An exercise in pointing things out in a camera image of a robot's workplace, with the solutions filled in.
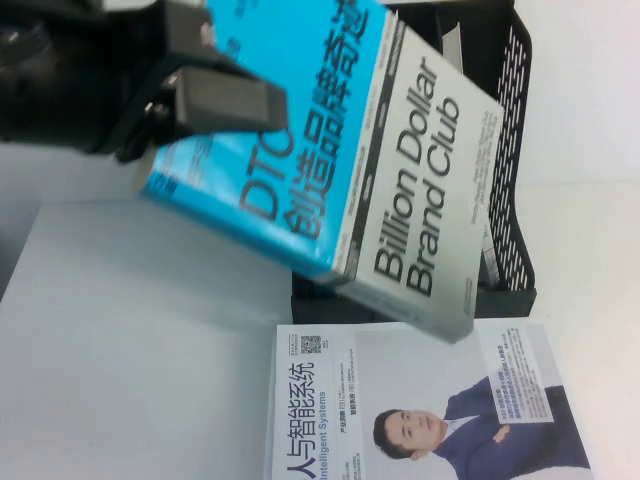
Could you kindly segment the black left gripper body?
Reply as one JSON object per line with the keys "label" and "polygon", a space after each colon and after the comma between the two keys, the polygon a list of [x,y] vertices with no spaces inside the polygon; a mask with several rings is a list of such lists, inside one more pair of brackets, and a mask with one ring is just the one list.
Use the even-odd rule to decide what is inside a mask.
{"label": "black left gripper body", "polygon": [[1,17],[1,139],[138,159],[176,139],[172,14]]}

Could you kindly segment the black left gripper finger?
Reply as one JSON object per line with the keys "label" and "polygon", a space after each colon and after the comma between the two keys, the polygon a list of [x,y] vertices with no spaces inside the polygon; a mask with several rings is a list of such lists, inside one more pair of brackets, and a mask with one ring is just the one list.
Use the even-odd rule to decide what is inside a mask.
{"label": "black left gripper finger", "polygon": [[163,15],[166,56],[172,67],[197,67],[250,77],[248,71],[214,46],[214,23],[206,7],[167,1]]}
{"label": "black left gripper finger", "polygon": [[257,78],[185,67],[174,96],[178,136],[215,132],[276,132],[289,126],[287,95]]}

